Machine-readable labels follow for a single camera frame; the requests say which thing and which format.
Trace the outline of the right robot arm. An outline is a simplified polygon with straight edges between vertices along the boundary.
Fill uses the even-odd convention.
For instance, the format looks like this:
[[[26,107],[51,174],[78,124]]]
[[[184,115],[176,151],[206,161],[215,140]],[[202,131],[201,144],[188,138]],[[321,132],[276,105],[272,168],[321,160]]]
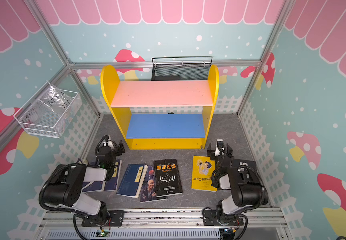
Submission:
[[[214,149],[208,146],[207,156],[216,164],[211,174],[211,186],[217,190],[229,190],[231,195],[220,200],[215,210],[206,210],[205,222],[239,225],[243,222],[240,214],[255,210],[269,202],[268,192],[255,161],[235,158],[233,149],[223,140],[217,140]]]

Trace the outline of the black Murphy's law book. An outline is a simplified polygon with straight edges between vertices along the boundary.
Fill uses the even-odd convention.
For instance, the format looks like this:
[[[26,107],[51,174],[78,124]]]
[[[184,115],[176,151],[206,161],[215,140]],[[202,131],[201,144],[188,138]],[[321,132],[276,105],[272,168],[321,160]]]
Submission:
[[[156,160],[153,164],[157,197],[182,194],[183,188],[177,160]]]

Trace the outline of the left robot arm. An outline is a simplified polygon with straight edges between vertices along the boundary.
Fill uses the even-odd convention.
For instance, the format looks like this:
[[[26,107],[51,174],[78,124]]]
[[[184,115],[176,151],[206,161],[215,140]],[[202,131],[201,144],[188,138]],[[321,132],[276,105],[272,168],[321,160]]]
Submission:
[[[93,165],[72,163],[58,165],[42,186],[38,202],[47,211],[74,213],[75,217],[103,226],[111,220],[107,205],[82,191],[84,183],[109,182],[119,172],[117,157],[125,153],[122,141],[102,137],[95,149]]]

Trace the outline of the yellow cartoon boy book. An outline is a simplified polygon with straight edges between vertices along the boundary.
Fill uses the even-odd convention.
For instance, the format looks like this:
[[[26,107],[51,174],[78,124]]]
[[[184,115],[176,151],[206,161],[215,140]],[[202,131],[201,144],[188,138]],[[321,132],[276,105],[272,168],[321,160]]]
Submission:
[[[193,156],[192,189],[207,192],[216,192],[212,186],[212,172],[215,163],[210,157]]]

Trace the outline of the purple old man book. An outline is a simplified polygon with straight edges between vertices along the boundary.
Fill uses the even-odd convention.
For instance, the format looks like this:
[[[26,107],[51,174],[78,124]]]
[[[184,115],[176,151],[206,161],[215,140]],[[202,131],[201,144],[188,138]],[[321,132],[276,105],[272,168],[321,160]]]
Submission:
[[[146,202],[161,201],[166,199],[167,197],[157,196],[154,167],[152,165],[148,165],[148,170],[145,175],[142,189],[140,192],[140,202],[146,203]]]

